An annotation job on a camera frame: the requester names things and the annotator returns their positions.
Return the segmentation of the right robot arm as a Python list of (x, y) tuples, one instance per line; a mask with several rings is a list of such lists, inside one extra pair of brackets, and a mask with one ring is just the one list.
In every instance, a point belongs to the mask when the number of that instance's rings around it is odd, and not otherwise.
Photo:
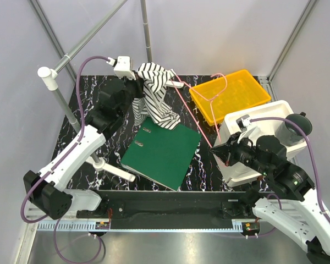
[(311, 263), (330, 263), (330, 223), (321, 213), (312, 179), (287, 160), (287, 149), (275, 136), (260, 136), (253, 143), (240, 135), (240, 132), (232, 134), (226, 143), (211, 148), (211, 152), (227, 167), (241, 163), (258, 172), (273, 193), (293, 206), (303, 221), (283, 212), (254, 189), (239, 198), (236, 206), (239, 213), (273, 225), (298, 244)]

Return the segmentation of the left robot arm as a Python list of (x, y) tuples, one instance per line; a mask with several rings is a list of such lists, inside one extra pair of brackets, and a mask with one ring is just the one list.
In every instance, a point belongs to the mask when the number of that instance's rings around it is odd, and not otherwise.
[(95, 191), (67, 190), (67, 184), (91, 154), (123, 125), (133, 101), (144, 96), (143, 90), (144, 81), (140, 77), (124, 78), (116, 86), (100, 89), (98, 101), (89, 110), (72, 142), (39, 172), (29, 170), (24, 175), (26, 196), (20, 212), (24, 222), (31, 222), (23, 211), (27, 202), (53, 220), (62, 218), (69, 211), (88, 210), (97, 218), (107, 213), (107, 203)]

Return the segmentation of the striped black white tank top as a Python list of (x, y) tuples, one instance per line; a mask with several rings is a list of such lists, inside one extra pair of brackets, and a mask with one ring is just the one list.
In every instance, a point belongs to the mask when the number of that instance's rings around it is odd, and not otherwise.
[(148, 62), (140, 65), (136, 73), (144, 84), (143, 97), (135, 98), (132, 102), (134, 125), (141, 125), (150, 117), (159, 127), (173, 130), (180, 123), (180, 116), (164, 102), (164, 97), (167, 82), (175, 77), (175, 71)]

